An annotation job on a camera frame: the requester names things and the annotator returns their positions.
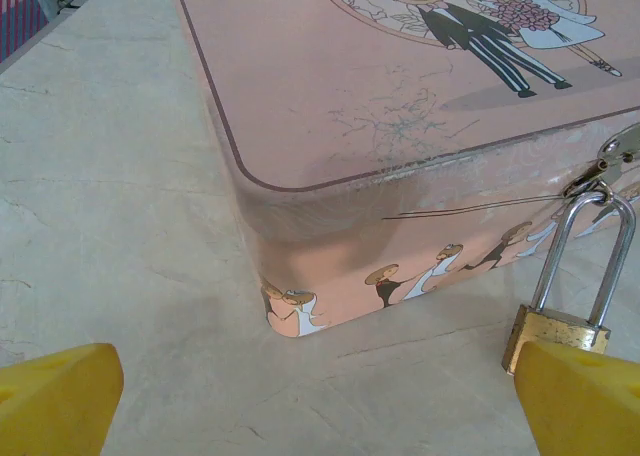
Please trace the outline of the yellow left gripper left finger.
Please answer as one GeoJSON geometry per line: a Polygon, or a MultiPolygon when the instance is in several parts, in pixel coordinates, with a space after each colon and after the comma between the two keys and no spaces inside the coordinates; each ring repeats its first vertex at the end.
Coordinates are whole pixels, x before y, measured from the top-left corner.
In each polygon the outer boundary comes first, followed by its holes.
{"type": "Polygon", "coordinates": [[[116,348],[83,345],[1,369],[3,455],[99,455],[124,389],[116,348]]]}

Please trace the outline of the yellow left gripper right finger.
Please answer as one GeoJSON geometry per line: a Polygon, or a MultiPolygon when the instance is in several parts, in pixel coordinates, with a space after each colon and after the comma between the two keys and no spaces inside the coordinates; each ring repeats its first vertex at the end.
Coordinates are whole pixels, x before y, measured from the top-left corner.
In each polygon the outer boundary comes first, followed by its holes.
{"type": "Polygon", "coordinates": [[[637,363],[527,342],[514,385],[541,455],[639,453],[637,363]]]}

